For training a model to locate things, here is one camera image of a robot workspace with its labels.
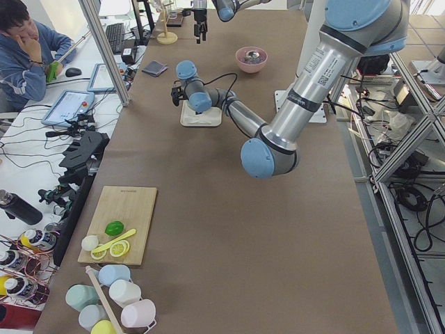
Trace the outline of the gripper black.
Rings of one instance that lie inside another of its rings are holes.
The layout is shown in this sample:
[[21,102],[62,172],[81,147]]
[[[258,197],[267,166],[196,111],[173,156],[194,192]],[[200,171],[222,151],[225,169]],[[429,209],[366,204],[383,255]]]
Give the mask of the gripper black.
[[175,106],[179,106],[179,103],[181,101],[186,100],[186,93],[183,89],[183,86],[182,86],[180,80],[175,80],[173,82],[173,85],[172,85],[172,88],[170,91],[170,96],[172,98],[172,103]]
[[196,43],[200,44],[201,43],[201,36],[202,36],[202,40],[206,40],[207,39],[207,9],[206,8],[194,8],[193,9],[193,14],[194,14],[194,20],[195,20],[195,24],[194,24],[194,36],[196,39]]

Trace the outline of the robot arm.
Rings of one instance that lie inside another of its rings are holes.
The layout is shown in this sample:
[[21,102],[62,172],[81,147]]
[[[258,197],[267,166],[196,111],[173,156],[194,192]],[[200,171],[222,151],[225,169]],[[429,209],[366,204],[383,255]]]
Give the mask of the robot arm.
[[[213,6],[221,22],[228,22],[234,18],[238,11],[250,8],[259,4],[269,3],[263,0],[214,0]],[[193,35],[196,43],[206,41],[208,25],[207,25],[207,1],[191,1],[190,8],[184,8],[181,11],[184,17],[192,15],[195,23],[193,25]]]
[[207,88],[192,61],[176,66],[180,85],[172,88],[173,103],[186,100],[197,114],[218,107],[229,116],[249,138],[241,148],[241,163],[251,177],[289,173],[298,165],[301,131],[352,60],[390,54],[406,44],[409,1],[327,1],[323,14],[319,44],[271,123],[233,91]]

